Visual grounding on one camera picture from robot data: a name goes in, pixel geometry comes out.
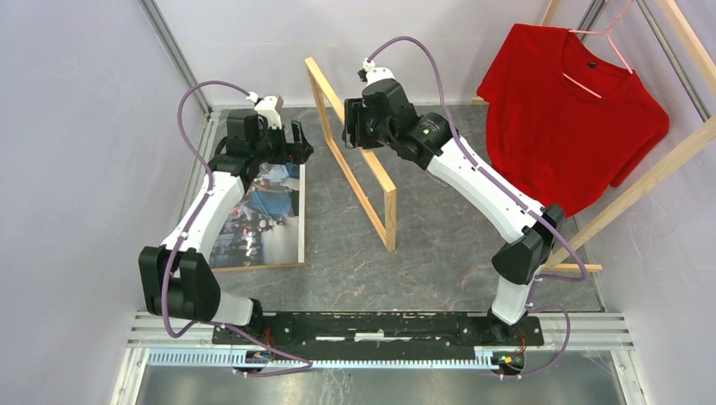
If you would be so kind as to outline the photo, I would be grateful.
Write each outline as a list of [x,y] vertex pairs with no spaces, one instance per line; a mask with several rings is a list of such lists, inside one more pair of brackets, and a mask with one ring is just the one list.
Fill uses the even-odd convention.
[[305,166],[263,164],[214,243],[216,272],[306,263]]

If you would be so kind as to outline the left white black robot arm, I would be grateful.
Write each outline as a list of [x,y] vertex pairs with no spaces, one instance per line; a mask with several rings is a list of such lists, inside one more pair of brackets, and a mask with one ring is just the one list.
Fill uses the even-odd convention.
[[244,343],[256,343],[265,321],[255,315],[258,301],[225,292],[209,258],[230,211],[245,196],[260,170],[272,165],[299,165],[314,148],[300,121],[271,127],[264,113],[233,110],[227,134],[208,161],[209,173],[177,227],[158,245],[139,253],[138,268],[147,311],[155,316],[233,325]]

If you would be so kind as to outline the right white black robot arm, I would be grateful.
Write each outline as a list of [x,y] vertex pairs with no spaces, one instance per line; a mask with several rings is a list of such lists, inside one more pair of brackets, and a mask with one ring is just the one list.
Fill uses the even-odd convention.
[[563,210],[544,207],[493,170],[436,112],[420,115],[393,78],[368,84],[357,98],[344,100],[344,143],[350,148],[391,148],[401,159],[444,181],[495,227],[504,240],[491,263],[499,275],[487,322],[490,338],[509,344],[521,321],[535,277],[550,255],[553,229]]

